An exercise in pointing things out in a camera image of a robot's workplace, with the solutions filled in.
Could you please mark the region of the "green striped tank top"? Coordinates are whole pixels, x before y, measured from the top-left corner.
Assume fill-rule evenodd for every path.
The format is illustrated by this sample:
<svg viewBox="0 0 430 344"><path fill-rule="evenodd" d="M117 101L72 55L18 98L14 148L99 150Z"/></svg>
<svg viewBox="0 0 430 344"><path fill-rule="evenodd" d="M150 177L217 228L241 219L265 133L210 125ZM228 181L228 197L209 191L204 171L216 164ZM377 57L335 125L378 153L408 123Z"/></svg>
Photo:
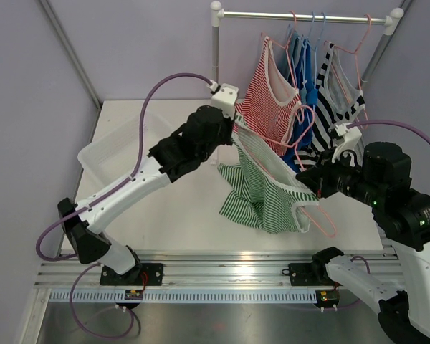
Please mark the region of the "green striped tank top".
<svg viewBox="0 0 430 344"><path fill-rule="evenodd" d="M296 173L236 114L232 141L239 162L220 163L218 172L231 186L219 213L243 226L270 234L305 233L305 210L318 206L316 196L296 179Z"/></svg>

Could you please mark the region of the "red striped tank top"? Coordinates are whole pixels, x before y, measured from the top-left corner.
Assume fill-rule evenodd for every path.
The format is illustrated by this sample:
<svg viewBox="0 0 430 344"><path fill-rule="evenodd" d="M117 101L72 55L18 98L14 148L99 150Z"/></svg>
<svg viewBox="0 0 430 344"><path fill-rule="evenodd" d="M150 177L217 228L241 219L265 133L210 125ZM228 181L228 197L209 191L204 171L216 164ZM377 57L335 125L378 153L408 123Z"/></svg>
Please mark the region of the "red striped tank top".
<svg viewBox="0 0 430 344"><path fill-rule="evenodd" d="M299 106L299 92L280 73L274 59L273 42L265 36L258 64L236 111L251 130L266 138L277 155L283 156Z"/></svg>

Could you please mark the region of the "royal blue tank top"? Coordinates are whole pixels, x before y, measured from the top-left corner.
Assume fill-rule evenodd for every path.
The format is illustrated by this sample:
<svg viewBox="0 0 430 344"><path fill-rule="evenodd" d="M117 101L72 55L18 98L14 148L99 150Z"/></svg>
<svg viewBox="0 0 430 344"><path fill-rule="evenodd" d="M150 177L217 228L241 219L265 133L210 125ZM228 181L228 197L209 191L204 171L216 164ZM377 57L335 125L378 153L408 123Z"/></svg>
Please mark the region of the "royal blue tank top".
<svg viewBox="0 0 430 344"><path fill-rule="evenodd" d="M315 90L311 92L310 95L307 95L305 98L301 97L301 92L300 92L300 99L303 105L309 105L310 107L313 108L313 110L315 110L315 107L317 105L317 89L315 88ZM289 142L290 145L297 141L297 139L304 133L305 129L309 128L309 124L312 121L312 111L307 108L298 110L297 114L298 114L298 119L301 119L302 114L304 114L304 120L301 123L299 120L295 122L293 126L293 134ZM302 148L308 147L309 144L311 144L312 139L313 139L313 131L312 129L309 129L304 135L304 137L301 140L299 140L297 145L297 150L299 151ZM293 171L295 172L300 171L300 166L299 166L299 163L297 162L294 148L288 148L287 152L282 157L282 160Z"/></svg>

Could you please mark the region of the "light blue hanger of teal top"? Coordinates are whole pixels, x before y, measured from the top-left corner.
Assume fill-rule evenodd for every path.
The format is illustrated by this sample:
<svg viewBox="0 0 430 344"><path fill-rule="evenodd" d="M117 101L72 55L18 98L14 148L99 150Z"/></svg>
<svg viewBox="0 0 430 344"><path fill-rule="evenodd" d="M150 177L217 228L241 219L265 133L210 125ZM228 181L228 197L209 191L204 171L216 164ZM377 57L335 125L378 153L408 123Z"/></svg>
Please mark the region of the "light blue hanger of teal top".
<svg viewBox="0 0 430 344"><path fill-rule="evenodd" d="M288 47L282 55L280 71L291 85L294 85L305 98L315 90L317 73L315 71L315 48L310 42L310 36L315 23L315 13L312 13L310 29L307 35L299 35L295 24L287 28Z"/></svg>

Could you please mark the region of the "teal tank top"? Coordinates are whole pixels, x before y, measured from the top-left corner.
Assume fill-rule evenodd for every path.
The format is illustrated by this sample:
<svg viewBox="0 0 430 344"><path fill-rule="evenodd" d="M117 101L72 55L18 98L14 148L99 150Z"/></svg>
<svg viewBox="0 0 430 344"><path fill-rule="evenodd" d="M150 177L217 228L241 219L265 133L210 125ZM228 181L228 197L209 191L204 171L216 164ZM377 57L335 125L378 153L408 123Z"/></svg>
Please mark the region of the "teal tank top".
<svg viewBox="0 0 430 344"><path fill-rule="evenodd" d="M290 66L288 65L287 55L284 52L278 62L278 69L281 75L291 84L295 85L298 90L302 90L302 65L303 65L303 53L302 53L302 41L301 37L297 32L291 34L288 55L290 58L290 64L292 66L292 72L290 72Z"/></svg>

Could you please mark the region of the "pink hanger of red top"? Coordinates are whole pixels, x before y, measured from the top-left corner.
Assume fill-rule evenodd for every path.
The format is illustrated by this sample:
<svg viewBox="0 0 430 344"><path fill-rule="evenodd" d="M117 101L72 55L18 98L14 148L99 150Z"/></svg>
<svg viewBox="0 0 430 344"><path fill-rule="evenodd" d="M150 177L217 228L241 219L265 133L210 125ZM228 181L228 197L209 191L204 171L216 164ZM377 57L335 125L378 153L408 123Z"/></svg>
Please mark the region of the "pink hanger of red top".
<svg viewBox="0 0 430 344"><path fill-rule="evenodd" d="M313 110L317 106L316 74L312 66L311 45L307 37L296 31L297 23L293 21L287 27L285 52L279 58L278 69L285 80L299 92L300 102L306 107L298 111L298 121L294 124L291 144L297 149L308 147L313 139Z"/></svg>

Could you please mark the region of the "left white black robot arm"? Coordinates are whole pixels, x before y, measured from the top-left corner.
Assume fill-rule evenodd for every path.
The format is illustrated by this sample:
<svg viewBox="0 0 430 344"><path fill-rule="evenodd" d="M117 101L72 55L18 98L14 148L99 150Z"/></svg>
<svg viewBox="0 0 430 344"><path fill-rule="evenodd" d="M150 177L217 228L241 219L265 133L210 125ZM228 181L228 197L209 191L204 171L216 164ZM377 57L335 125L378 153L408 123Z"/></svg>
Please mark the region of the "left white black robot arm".
<svg viewBox="0 0 430 344"><path fill-rule="evenodd" d="M195 171L220 145L231 145L236 109L226 111L203 105L168 137L159 140L139 164L138 170L116 180L97 194L58 205L62 228L82 264L107 267L114 279L133 285L142 263L127 245L117 243L106 228L124 211L149 194Z"/></svg>

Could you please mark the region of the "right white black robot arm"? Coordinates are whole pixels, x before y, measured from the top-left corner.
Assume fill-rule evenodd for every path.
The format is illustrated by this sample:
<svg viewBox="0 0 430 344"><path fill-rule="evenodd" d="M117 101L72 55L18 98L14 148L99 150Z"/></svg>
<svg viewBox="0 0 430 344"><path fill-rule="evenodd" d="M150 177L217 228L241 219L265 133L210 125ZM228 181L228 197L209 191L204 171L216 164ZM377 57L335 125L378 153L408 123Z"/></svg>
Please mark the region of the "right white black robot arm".
<svg viewBox="0 0 430 344"><path fill-rule="evenodd" d="M394 143L367 145L363 162L354 166L350 158L333 154L321 153L297 180L319 198L342 193L369 206L396 251L405 288L385 286L335 247L313 255L312 278L349 289L394 343L430 343L430 195L411 187L412 160Z"/></svg>

